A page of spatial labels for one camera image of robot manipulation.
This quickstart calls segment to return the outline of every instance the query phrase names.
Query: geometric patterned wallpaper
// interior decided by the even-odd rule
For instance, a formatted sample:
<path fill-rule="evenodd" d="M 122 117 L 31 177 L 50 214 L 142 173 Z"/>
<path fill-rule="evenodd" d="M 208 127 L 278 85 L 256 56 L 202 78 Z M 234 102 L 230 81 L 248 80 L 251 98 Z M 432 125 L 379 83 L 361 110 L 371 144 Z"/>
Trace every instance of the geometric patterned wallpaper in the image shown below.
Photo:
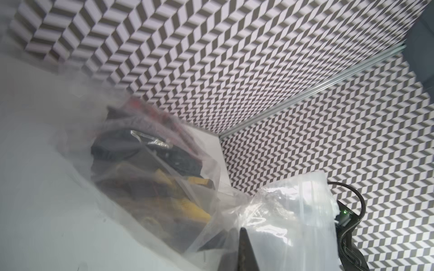
<path fill-rule="evenodd" d="M 323 170 L 366 200 L 353 241 L 376 271 L 434 270 L 434 104 L 402 55 L 225 138 L 232 186 L 249 194 Z M 332 192 L 359 211 L 347 189 Z"/>
<path fill-rule="evenodd" d="M 426 0 L 25 0 L 7 41 L 222 132 L 400 42 Z"/>

